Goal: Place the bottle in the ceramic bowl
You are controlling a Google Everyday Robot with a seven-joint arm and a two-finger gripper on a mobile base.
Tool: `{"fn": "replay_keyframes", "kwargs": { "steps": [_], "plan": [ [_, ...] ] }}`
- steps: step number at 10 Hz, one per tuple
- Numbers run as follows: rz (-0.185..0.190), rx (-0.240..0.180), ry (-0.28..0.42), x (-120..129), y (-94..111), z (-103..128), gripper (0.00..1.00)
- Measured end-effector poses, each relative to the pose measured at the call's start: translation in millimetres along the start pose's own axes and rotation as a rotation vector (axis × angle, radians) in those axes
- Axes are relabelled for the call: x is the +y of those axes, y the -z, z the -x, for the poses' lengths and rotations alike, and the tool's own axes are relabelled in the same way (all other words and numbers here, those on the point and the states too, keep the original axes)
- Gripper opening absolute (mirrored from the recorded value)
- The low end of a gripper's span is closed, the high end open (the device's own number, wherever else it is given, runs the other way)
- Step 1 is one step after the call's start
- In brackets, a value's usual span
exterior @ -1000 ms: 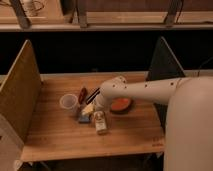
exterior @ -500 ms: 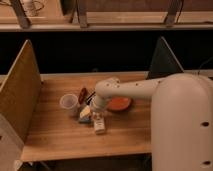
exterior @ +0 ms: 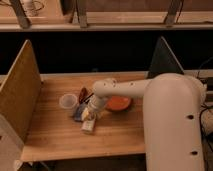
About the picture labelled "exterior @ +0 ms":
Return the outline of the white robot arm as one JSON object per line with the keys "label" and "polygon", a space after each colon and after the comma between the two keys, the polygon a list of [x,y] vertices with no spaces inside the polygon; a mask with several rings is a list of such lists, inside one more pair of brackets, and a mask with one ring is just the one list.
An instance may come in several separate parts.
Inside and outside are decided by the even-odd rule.
{"label": "white robot arm", "polygon": [[147,171],[205,171],[199,113],[206,87],[199,79],[176,73],[122,83],[104,79],[92,91],[91,115],[114,95],[143,100]]}

